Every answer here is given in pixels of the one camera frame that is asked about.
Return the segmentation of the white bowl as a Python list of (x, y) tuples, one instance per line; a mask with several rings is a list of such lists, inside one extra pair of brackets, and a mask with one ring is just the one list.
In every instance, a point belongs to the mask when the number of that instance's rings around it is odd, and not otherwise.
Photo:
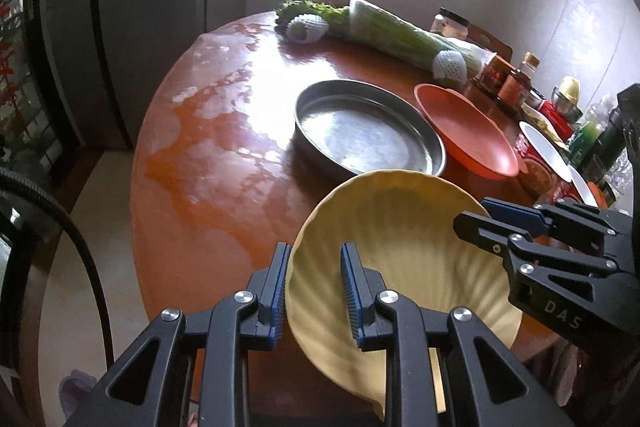
[(521, 121), (516, 149), (524, 159), (540, 160), (543, 166), (565, 182), (572, 182), (570, 168), (552, 143), (534, 126)]
[(568, 170), (570, 170), (570, 175), (572, 176), (573, 191), (577, 194), (579, 200), (583, 204), (597, 207), (597, 199), (593, 196), (588, 183), (582, 179), (582, 176), (573, 166), (568, 166)]

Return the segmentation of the orange plastic bowl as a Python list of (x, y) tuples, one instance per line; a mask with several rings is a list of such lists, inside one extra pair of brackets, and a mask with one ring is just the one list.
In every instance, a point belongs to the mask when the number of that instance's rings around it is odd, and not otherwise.
[(416, 103), (457, 162), (488, 180), (515, 178), (518, 158), (504, 133), (462, 94), (434, 84), (413, 89)]

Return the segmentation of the yellow scalloped plate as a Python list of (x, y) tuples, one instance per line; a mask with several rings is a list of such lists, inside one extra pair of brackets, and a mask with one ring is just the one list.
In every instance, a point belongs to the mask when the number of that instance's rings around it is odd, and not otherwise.
[(288, 326), (300, 349), (334, 384), (385, 412), (386, 361), (352, 337), (340, 250), (357, 247), (362, 264), (419, 307), (473, 311), (506, 346), (522, 314), (509, 303), (498, 257), (457, 238), (452, 221), (486, 210), (446, 180), (407, 170), (355, 176), (322, 199), (297, 234), (285, 283)]

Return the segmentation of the round metal pan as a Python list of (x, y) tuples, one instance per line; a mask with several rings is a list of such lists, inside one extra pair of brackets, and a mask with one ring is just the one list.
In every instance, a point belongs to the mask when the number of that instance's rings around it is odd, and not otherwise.
[(300, 92), (294, 143), (338, 181), (378, 170), (440, 176), (447, 161), (442, 139), (417, 109), (390, 91), (351, 79), (316, 82)]

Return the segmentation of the red printed paper cup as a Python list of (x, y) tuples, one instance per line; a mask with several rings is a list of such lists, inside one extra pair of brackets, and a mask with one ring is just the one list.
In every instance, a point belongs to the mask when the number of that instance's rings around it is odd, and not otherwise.
[(516, 149), (516, 142), (514, 150), (522, 161), (518, 181), (520, 181), (525, 190), (541, 196), (551, 191), (552, 188), (555, 188), (560, 182), (565, 182), (555, 176), (548, 167), (543, 166), (540, 160), (524, 159)]

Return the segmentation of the green drink bottle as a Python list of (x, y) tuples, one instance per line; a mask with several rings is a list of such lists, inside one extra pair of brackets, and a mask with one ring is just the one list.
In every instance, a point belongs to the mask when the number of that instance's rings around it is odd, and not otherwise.
[(608, 123), (611, 109), (604, 104), (593, 104), (578, 121), (578, 127), (568, 143), (568, 162), (578, 168), (592, 149)]

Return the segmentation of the black thermos flask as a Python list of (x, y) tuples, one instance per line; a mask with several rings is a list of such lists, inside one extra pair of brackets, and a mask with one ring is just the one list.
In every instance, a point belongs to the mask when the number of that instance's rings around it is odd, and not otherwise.
[(624, 123), (620, 108), (616, 107), (608, 116), (608, 125), (598, 136), (592, 148), (589, 161), (588, 178), (590, 181), (601, 180), (611, 169), (614, 162), (625, 148)]

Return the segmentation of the plate of yellow food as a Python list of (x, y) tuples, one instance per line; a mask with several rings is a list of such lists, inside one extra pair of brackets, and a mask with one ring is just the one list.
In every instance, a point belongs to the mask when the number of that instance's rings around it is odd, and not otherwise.
[(567, 145), (556, 133), (550, 120), (539, 113), (537, 109), (523, 103), (520, 108), (520, 115), (527, 124), (531, 124), (535, 129), (541, 132), (557, 150), (562, 150), (563, 153), (568, 152)]

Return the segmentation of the steel bowl with yellow lid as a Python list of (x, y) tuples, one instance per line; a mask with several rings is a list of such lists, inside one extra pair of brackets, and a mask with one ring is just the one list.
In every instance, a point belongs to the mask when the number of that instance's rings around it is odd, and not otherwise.
[(552, 90), (552, 106), (569, 124), (575, 124), (582, 117), (582, 111), (578, 107), (579, 95), (580, 82), (570, 76), (565, 76)]

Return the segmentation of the red sauce jar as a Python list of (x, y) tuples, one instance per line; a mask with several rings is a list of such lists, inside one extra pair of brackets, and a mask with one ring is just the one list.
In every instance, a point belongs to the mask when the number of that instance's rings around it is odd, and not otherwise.
[(513, 66), (496, 54), (484, 67), (480, 78), (477, 80), (477, 87), (491, 98), (497, 98), (512, 70)]

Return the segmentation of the right foam-netted fruit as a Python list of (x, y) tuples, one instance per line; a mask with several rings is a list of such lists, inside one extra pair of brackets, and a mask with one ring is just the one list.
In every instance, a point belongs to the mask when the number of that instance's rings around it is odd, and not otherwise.
[(459, 90), (468, 81), (462, 54), (454, 50), (438, 52), (432, 62), (432, 76), (440, 87)]

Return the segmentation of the clear jar black lid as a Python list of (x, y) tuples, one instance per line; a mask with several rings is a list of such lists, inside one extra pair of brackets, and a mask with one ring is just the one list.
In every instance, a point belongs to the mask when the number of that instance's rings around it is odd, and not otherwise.
[(430, 31), (446, 38), (465, 40), (469, 35), (469, 26), (466, 18), (441, 6), (434, 16)]

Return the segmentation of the wrapped napa cabbage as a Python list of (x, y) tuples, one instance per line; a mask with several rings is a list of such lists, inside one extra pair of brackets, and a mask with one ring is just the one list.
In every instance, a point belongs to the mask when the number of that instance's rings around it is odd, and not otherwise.
[(469, 78), (480, 75), (496, 56), (476, 44), (433, 34), (366, 0), (349, 0), (348, 14), (350, 40), (430, 72), (442, 51), (460, 53)]

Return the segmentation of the left foam-netted fruit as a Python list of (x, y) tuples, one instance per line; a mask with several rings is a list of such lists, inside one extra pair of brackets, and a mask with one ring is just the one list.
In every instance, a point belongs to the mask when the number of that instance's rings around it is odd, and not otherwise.
[(330, 25), (319, 15), (300, 14), (286, 25), (285, 37), (294, 43), (311, 44), (324, 37), (329, 28)]

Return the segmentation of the dark refrigerator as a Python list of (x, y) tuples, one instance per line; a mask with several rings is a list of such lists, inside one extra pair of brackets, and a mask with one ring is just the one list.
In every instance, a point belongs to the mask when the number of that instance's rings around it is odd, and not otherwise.
[(158, 86), (202, 32), (203, 0), (16, 0), (61, 146), (133, 150)]

